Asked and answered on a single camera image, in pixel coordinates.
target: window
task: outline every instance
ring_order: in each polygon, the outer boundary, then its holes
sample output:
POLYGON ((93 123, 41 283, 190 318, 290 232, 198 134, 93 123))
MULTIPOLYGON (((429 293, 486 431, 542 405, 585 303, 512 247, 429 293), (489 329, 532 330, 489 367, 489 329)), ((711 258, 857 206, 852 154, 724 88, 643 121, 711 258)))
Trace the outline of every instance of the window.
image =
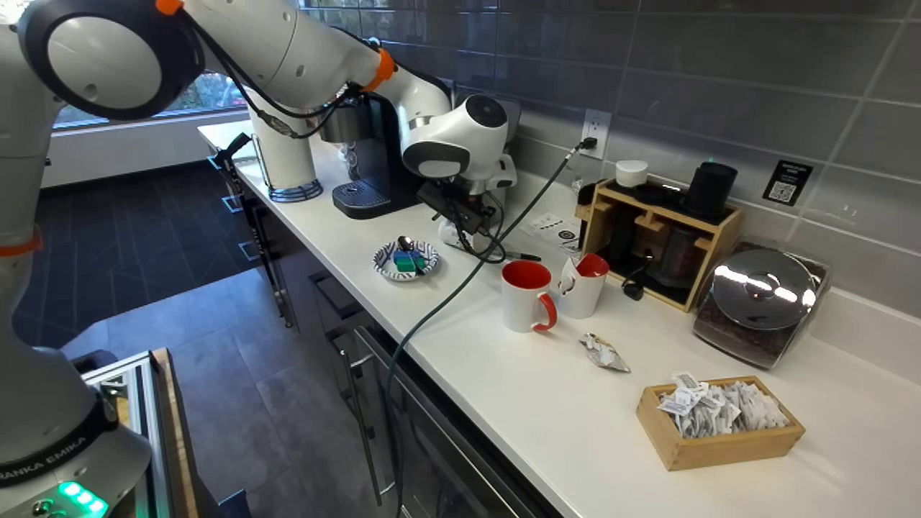
MULTIPOLYGON (((201 114, 201 113, 224 113, 224 108, 241 108, 246 100, 233 81, 218 72, 207 72, 195 77, 195 83, 177 98, 171 108, 164 108, 155 118, 187 118, 187 114, 201 114)), ((77 130, 77 126, 102 126, 110 123, 106 118, 80 113, 75 107, 64 107, 59 113, 56 130, 77 130)))

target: coffee machine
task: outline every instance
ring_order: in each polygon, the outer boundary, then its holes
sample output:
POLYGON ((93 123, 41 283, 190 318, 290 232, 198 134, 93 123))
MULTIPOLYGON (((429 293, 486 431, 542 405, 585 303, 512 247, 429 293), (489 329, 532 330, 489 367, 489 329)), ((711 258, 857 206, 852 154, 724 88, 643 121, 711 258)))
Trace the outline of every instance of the coffee machine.
POLYGON ((319 133, 341 146, 348 163, 348 185, 331 199, 348 219, 375 219, 418 205, 420 175, 401 162, 398 113, 377 95, 348 98, 319 133))

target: tile backsplash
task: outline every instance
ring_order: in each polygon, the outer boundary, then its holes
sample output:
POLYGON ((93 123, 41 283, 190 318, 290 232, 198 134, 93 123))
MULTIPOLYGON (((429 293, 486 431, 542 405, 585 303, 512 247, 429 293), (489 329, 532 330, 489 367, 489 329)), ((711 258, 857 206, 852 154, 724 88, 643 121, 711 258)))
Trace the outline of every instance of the tile backsplash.
POLYGON ((921 317, 921 0, 302 0, 462 93, 519 100, 512 153, 551 172, 585 108, 614 113, 603 163, 690 180, 741 170, 745 236, 824 258, 831 283, 921 317), (762 202, 780 157, 816 166, 762 202))

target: mug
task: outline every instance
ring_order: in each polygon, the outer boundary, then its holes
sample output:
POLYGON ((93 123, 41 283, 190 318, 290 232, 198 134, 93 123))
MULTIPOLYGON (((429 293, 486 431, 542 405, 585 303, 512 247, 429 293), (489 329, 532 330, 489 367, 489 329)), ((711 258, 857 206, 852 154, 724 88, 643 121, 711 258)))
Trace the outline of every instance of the mug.
POLYGON ((572 318, 595 313, 608 271, 610 264, 598 254, 568 258, 559 277, 559 307, 572 318))
POLYGON ((554 272, 542 261, 508 261, 502 268, 502 313, 512 330, 548 330, 557 324, 551 297, 554 272))

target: kitchen counter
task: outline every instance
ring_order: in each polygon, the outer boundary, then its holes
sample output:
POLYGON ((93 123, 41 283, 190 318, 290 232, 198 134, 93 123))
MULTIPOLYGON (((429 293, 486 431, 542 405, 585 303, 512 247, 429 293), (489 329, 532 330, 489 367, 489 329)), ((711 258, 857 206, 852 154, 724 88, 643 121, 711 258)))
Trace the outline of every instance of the kitchen counter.
MULTIPOLYGON (((247 123, 205 126, 224 146, 247 123)), ((335 146, 316 141, 319 180, 346 179, 335 146)), ((239 162, 241 179, 262 195, 260 162, 239 162)), ((542 179, 525 175, 526 202, 542 179)), ((401 340, 472 268, 476 258, 437 242, 431 209, 418 205, 380 219, 346 219, 326 195, 270 209, 401 340), (395 236, 431 242, 437 271, 414 284, 387 283, 371 254, 395 236)), ((512 236, 519 251, 554 255, 554 232, 539 222, 570 219, 572 195, 554 188, 512 236)), ((808 333, 775 370, 755 370, 690 333, 690 317, 656 300, 630 303, 604 290, 591 318, 561 318, 551 333, 516 333, 502 321, 499 268, 437 313, 410 344, 410 356, 485 429, 516 470, 561 511, 610 516, 918 516, 915 472, 921 448, 921 385, 808 333), (633 373, 595 367, 577 344, 581 330, 608 337, 633 373), (705 377, 758 373, 807 426, 807 438, 778 459, 665 472, 636 403, 644 385, 676 370, 705 377)))

